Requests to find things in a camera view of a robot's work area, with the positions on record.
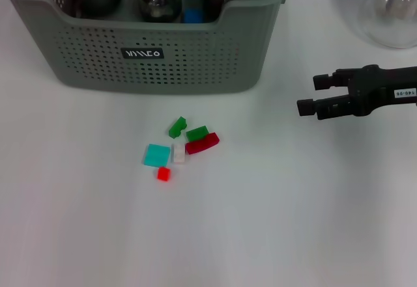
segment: basket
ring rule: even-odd
[[[202,24],[139,21],[126,10],[134,0],[123,0],[106,20],[69,16],[72,0],[11,1],[66,85],[208,94],[240,92],[256,84],[283,0],[231,1],[215,22]],[[145,55],[138,56],[144,49]]]

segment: green block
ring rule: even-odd
[[[195,142],[204,139],[209,134],[209,131],[206,126],[201,126],[200,128],[188,131],[186,134],[188,141]]]
[[[186,120],[180,116],[179,119],[174,123],[172,128],[169,129],[168,131],[169,137],[172,139],[177,138],[178,136],[181,135],[181,131],[185,130],[186,127],[187,127]]]

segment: building block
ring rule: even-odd
[[[180,116],[179,119],[174,123],[172,128],[169,129],[168,131],[169,137],[172,139],[177,138],[178,136],[181,135],[181,131],[185,130],[186,127],[187,127],[187,121]]]
[[[204,12],[199,9],[186,9],[182,18],[183,23],[203,23]]]
[[[206,126],[201,126],[200,128],[188,131],[186,133],[189,142],[194,142],[200,139],[204,139],[208,134],[209,134],[209,131],[206,128]]]
[[[166,167],[170,154],[170,147],[149,144],[143,164],[156,168]]]
[[[172,162],[176,164],[185,163],[185,145],[174,144]]]
[[[202,152],[206,149],[216,146],[220,142],[215,133],[208,134],[204,139],[185,144],[185,150],[189,155]]]
[[[164,182],[168,182],[171,177],[171,170],[165,167],[158,169],[158,179]]]

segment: small red cube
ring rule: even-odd
[[[164,182],[168,182],[171,177],[171,169],[168,168],[159,168],[158,169],[158,179]]]

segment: basket label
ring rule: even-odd
[[[162,48],[121,48],[124,59],[164,59]]]

